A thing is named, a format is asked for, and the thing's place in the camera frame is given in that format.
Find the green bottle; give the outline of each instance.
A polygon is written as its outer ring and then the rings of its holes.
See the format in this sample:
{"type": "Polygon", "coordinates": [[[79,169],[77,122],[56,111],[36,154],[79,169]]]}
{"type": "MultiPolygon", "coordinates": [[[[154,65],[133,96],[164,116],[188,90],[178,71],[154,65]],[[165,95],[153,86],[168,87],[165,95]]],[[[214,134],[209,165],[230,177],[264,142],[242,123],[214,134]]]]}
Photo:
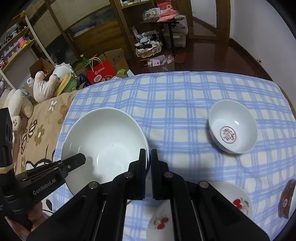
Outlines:
{"type": "Polygon", "coordinates": [[[89,62],[89,60],[88,60],[87,58],[83,57],[83,54],[80,55],[80,57],[82,58],[82,62],[83,62],[83,64],[84,64],[84,65],[87,65],[88,62],[89,62]]]}

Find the blue and white checkered tablecloth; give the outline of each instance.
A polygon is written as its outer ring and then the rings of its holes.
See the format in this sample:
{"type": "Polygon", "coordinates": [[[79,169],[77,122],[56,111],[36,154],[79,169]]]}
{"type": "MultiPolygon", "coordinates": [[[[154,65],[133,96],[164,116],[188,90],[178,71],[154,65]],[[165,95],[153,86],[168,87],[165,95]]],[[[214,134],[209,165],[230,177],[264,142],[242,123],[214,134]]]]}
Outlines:
{"type": "MultiPolygon", "coordinates": [[[[101,107],[130,114],[145,133],[150,150],[156,148],[159,159],[185,180],[220,180],[243,188],[252,202],[252,220],[271,240],[286,224],[286,219],[278,217],[278,203],[287,181],[296,177],[296,122],[275,83],[238,74],[168,72],[92,85],[79,91],[70,106],[55,161],[61,158],[73,124],[101,107]],[[209,110],[221,99],[240,102],[256,119],[258,141],[247,154],[223,153],[207,134],[209,110]]],[[[66,185],[56,190],[51,194],[54,210],[71,197],[66,185]]],[[[123,240],[145,240],[147,225],[159,205],[151,190],[145,200],[129,204],[123,240]]]]}

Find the dark red floor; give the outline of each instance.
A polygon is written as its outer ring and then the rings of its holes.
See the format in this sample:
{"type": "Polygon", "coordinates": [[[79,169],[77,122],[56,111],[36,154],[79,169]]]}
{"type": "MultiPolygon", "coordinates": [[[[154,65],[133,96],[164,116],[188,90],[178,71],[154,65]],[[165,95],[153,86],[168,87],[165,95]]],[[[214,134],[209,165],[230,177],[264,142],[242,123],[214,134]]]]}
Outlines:
{"type": "MultiPolygon", "coordinates": [[[[177,62],[185,59],[183,63],[175,63],[175,71],[219,71],[270,79],[263,69],[254,64],[254,59],[246,51],[232,43],[186,39],[186,47],[178,47],[176,52],[177,62]]],[[[171,50],[164,47],[157,55],[169,53],[171,50]]],[[[144,66],[146,63],[143,60],[140,63],[129,63],[129,66],[134,74],[148,73],[144,66]]]]}

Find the screw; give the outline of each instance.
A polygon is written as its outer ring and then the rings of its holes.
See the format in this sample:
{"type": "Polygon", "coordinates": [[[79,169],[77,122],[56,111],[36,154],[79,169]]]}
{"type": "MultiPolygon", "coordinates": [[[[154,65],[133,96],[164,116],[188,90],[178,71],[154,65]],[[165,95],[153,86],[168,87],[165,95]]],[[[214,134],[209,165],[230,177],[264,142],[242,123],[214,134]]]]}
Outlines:
{"type": "Polygon", "coordinates": [[[163,175],[167,178],[171,178],[174,174],[172,172],[165,172],[163,175]]]}
{"type": "Polygon", "coordinates": [[[200,182],[200,187],[202,187],[202,188],[208,188],[208,186],[209,186],[209,183],[208,182],[205,182],[205,181],[200,182]]]}
{"type": "Polygon", "coordinates": [[[98,187],[98,183],[97,182],[91,182],[89,183],[89,188],[90,189],[96,189],[98,187]]]}
{"type": "Polygon", "coordinates": [[[126,172],[126,173],[124,174],[124,177],[125,177],[125,178],[132,178],[132,177],[133,177],[133,173],[132,173],[132,172],[126,172]]]}

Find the black cable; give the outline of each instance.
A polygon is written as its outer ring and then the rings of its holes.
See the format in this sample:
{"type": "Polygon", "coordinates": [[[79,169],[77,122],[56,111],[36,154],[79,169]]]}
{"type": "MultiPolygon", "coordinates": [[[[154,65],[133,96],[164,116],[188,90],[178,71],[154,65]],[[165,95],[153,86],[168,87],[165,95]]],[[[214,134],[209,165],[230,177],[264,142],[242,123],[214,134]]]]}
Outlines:
{"type": "Polygon", "coordinates": [[[52,212],[52,211],[48,211],[48,210],[45,210],[45,209],[42,209],[42,210],[54,214],[54,212],[52,212]]]}

